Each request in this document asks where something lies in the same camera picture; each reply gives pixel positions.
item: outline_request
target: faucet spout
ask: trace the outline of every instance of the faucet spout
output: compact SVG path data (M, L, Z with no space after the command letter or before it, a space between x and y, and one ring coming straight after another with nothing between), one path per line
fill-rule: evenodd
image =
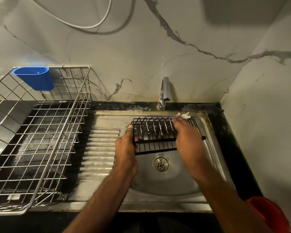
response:
M165 110L166 101L170 101L170 82L168 77L164 77L162 80L162 87L159 95L159 110Z

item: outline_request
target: white cable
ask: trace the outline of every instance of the white cable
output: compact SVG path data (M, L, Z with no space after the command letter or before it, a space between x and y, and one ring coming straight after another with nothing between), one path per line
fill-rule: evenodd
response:
M105 21L105 19L108 17L109 12L110 12L110 9L111 9L111 5L112 5L112 0L110 0L110 1L109 1L109 6L108 6L108 9L107 9L107 12L106 12L105 16L102 18L102 20L101 20L99 23L97 23L97 24L95 24L95 25L93 25L93 26L78 26L78 25L74 25L74 24L72 24L72 23L68 23L68 22L66 22L66 21L64 21L64 20L62 20L62 19L56 17L55 15L53 15L52 13L50 13L49 11L47 11L46 9L44 9L44 7L42 7L42 6L41 6L39 3L37 3L35 0L31 0L31 1L33 1L33 2L38 6L38 7L40 7L43 11L45 11L47 14L49 14L49 15L52 16L52 17L54 17L54 18L57 19L58 21L60 21L60 22L62 22L62 23L64 23L64 24L66 24L66 25L69 25L69 26L71 26L71 27L81 28L81 29L90 29L90 28L95 28L95 27L98 27L99 25L101 25L101 24Z

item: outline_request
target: metal dish rack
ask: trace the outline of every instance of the metal dish rack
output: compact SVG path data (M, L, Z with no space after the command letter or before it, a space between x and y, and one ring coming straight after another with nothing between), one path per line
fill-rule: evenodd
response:
M0 215L65 199L61 181L92 101L90 70L50 67L52 91L34 91L12 70L0 78Z
M201 133L194 118L187 119L187 122ZM139 144L136 155L177 150L178 132L170 117L139 117L134 118L131 124L133 125L134 136L142 138L142 140L136 141L136 144Z

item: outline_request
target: stainless steel sink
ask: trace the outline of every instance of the stainless steel sink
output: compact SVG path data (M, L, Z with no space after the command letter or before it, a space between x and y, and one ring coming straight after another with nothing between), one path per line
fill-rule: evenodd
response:
M125 134L128 125L138 117L161 117L162 111L94 111L88 141L78 174L78 185L68 202L39 206L31 211L79 211L114 164L114 141ZM168 111L164 117L175 116ZM234 188L220 147L206 112L192 112L202 134L209 160L223 179ZM196 182L187 173L178 151L136 156L139 170L131 183L120 211L211 212Z

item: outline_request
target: red plastic container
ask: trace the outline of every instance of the red plastic container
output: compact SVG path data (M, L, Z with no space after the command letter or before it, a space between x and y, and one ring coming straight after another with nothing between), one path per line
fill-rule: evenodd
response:
M275 233L289 233L290 225L281 209L267 198L254 196L246 200Z

